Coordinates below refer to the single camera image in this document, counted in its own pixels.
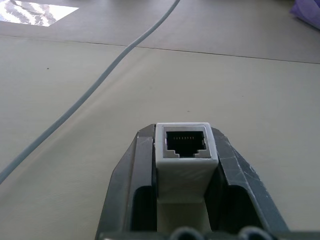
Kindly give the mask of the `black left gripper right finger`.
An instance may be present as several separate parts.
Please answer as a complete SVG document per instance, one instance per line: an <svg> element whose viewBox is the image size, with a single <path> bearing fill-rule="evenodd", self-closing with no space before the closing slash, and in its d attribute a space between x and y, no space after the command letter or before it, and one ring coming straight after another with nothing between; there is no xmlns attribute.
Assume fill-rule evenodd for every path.
<svg viewBox="0 0 320 240"><path fill-rule="evenodd" d="M272 233L289 231L253 167L220 130L211 130L219 163L205 192L210 229L238 233L253 226Z"/></svg>

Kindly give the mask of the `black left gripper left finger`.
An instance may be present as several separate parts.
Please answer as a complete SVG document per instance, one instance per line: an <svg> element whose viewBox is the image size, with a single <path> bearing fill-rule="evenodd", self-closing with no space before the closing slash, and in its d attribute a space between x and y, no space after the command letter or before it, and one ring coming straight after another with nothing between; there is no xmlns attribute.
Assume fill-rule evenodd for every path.
<svg viewBox="0 0 320 240"><path fill-rule="evenodd" d="M95 238L106 233L157 231L155 124L140 129L114 168Z"/></svg>

